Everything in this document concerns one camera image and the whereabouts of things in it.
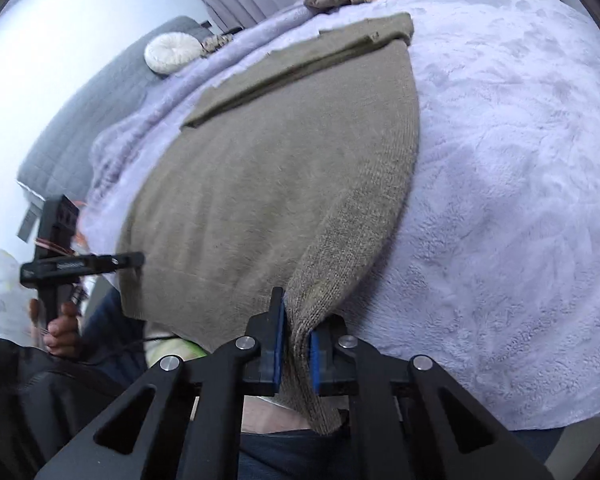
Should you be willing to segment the person's left hand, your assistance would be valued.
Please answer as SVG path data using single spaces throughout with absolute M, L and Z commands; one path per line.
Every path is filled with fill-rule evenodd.
M 60 308 L 60 315 L 54 318 L 46 328 L 42 328 L 40 303 L 37 299 L 29 302 L 31 337 L 38 348 L 45 349 L 58 358 L 75 358 L 80 346 L 80 309 L 71 301 Z

